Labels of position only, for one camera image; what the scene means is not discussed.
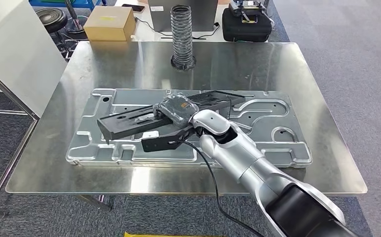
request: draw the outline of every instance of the aluminum plate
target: aluminum plate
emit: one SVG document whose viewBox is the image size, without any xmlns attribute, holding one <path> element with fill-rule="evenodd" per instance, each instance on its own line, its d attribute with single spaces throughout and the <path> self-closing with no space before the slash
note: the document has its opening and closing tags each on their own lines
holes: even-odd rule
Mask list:
<svg viewBox="0 0 381 237">
<path fill-rule="evenodd" d="M 95 89 L 83 111 L 80 125 L 67 151 L 71 164 L 91 166 L 201 167 L 203 159 L 192 148 L 145 153 L 142 133 L 106 144 L 97 119 L 126 110 L 155 104 L 170 93 L 194 95 L 199 90 Z M 279 91 L 226 91 L 246 96 L 246 102 L 233 106 L 230 120 L 256 142 L 258 149 L 277 167 L 303 168 L 312 163 L 289 97 Z M 227 117 L 229 108 L 218 111 Z M 172 124 L 157 129 L 159 134 L 176 131 Z M 199 147 L 198 138 L 188 139 Z M 213 167 L 221 167 L 209 159 Z"/>
</svg>

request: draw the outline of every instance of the spring coil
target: spring coil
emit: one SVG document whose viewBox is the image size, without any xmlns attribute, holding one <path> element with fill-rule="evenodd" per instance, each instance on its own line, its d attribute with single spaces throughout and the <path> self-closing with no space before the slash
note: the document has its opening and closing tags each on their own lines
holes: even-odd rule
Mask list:
<svg viewBox="0 0 381 237">
<path fill-rule="evenodd" d="M 172 7 L 170 20 L 173 38 L 171 64 L 177 70 L 187 71 L 193 68 L 196 63 L 192 49 L 191 7 L 186 5 Z"/>
</svg>

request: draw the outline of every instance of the black bag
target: black bag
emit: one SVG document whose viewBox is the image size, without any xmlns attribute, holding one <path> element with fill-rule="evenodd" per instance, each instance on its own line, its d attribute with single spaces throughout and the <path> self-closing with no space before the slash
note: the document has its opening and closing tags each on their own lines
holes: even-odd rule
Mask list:
<svg viewBox="0 0 381 237">
<path fill-rule="evenodd" d="M 257 16 L 257 23 L 242 23 L 226 8 L 223 12 L 223 36 L 225 41 L 265 42 L 272 32 L 270 20 L 263 14 Z"/>
</svg>

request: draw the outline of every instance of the yellow object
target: yellow object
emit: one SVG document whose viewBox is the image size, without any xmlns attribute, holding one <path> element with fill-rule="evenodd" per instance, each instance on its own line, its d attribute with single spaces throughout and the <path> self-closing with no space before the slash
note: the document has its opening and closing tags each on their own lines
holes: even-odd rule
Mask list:
<svg viewBox="0 0 381 237">
<path fill-rule="evenodd" d="M 84 24 L 90 41 L 130 41 L 135 31 L 132 8 L 96 6 Z"/>
<path fill-rule="evenodd" d="M 202 236 L 150 236 L 150 235 L 130 235 L 125 232 L 124 237 L 202 237 Z"/>
</svg>

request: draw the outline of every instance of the yellow label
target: yellow label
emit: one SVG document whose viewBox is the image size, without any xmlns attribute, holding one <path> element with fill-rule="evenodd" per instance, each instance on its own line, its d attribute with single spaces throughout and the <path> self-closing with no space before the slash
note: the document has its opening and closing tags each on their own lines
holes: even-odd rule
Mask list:
<svg viewBox="0 0 381 237">
<path fill-rule="evenodd" d="M 101 16 L 100 19 L 104 21 L 113 21 L 115 20 L 116 16 Z"/>
<path fill-rule="evenodd" d="M 149 236 L 149 235 L 130 235 L 125 232 L 124 237 L 202 237 L 202 236 Z"/>
</svg>

